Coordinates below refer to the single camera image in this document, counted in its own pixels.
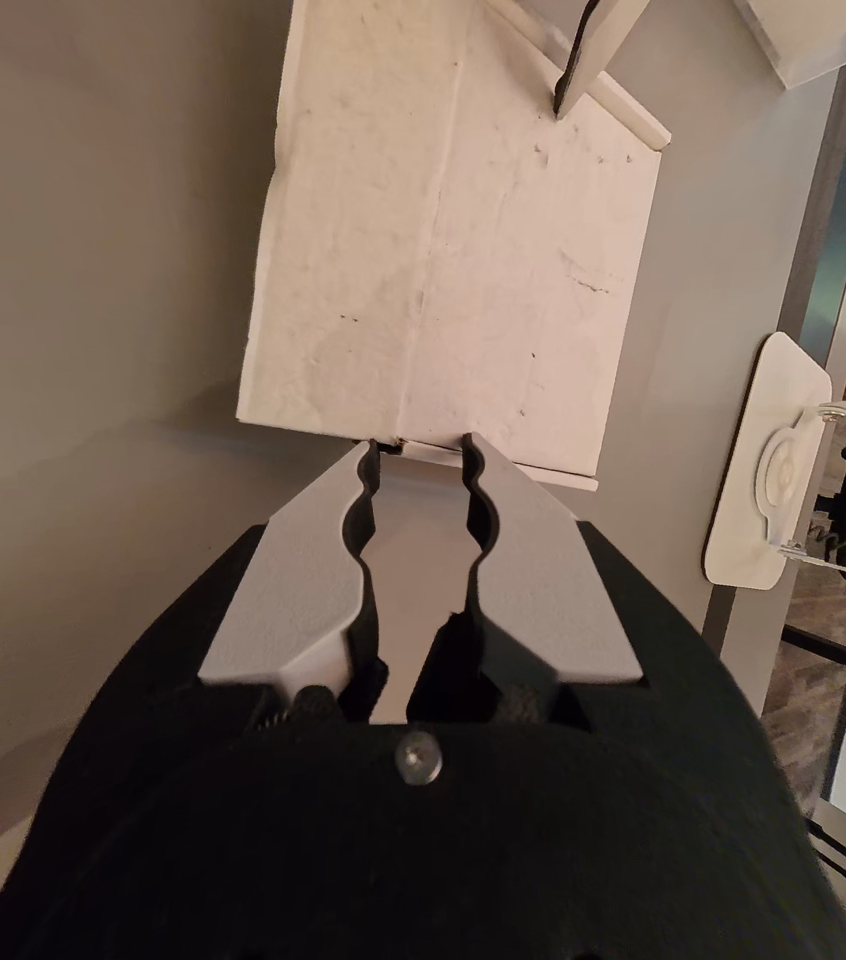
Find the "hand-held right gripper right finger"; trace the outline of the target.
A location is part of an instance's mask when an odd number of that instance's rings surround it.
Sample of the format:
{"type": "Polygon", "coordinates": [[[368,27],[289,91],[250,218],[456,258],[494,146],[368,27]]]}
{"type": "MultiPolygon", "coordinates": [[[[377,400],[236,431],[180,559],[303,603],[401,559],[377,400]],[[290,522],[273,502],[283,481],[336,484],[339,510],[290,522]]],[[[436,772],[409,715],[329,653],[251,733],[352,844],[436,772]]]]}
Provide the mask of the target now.
{"type": "Polygon", "coordinates": [[[637,686],[643,668],[578,520],[480,434],[462,439],[462,479],[479,553],[406,719],[586,724],[575,688],[637,686]]]}

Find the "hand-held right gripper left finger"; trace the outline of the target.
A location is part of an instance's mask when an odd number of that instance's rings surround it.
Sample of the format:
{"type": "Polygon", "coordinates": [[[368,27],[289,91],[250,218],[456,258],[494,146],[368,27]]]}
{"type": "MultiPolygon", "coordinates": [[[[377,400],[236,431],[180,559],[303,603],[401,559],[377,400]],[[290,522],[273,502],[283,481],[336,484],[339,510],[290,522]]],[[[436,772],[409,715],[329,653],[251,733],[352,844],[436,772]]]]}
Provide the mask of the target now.
{"type": "Polygon", "coordinates": [[[198,671],[203,684],[271,688],[290,707],[323,687],[367,721],[388,667],[371,572],[380,450],[361,441],[267,522],[198,671]]]}

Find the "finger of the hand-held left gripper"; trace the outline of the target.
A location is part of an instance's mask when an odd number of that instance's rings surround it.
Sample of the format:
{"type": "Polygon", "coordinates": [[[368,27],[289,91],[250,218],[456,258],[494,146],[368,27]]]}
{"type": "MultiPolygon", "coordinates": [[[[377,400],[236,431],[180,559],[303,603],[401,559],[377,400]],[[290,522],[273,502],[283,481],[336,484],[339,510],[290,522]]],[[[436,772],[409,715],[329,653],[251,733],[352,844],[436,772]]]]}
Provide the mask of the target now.
{"type": "Polygon", "coordinates": [[[587,1],[567,66],[556,83],[553,113],[564,118],[590,92],[645,11],[647,1],[587,1]]]}

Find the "clear plastic bin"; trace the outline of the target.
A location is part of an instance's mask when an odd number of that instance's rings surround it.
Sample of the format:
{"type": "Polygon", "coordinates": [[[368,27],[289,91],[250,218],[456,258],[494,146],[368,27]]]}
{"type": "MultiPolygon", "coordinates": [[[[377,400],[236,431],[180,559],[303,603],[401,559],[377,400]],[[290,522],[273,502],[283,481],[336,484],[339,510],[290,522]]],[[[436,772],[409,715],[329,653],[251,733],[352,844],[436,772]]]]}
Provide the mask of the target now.
{"type": "Polygon", "coordinates": [[[846,1],[736,1],[786,89],[846,66],[846,1]]]}

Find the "white cardboard box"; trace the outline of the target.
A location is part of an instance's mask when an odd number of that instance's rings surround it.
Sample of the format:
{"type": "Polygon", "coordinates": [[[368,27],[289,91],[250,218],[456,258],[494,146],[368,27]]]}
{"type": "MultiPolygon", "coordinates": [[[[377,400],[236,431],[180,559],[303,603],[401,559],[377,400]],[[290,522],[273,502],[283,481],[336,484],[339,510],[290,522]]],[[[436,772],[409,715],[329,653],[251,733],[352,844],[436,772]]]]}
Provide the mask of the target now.
{"type": "Polygon", "coordinates": [[[237,418],[595,491],[669,130],[523,2],[293,2],[237,418]]]}

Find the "white sign stand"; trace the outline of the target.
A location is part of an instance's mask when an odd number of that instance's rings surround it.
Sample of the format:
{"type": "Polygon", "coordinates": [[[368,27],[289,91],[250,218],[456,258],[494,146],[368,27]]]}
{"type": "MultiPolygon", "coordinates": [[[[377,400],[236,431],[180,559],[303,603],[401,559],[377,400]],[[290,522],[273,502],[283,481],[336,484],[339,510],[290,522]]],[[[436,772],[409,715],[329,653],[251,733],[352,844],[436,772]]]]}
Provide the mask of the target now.
{"type": "Polygon", "coordinates": [[[788,334],[762,344],[752,370],[703,555],[709,582],[756,591],[776,586],[787,561],[837,570],[797,535],[826,424],[846,417],[833,382],[788,334]]]}

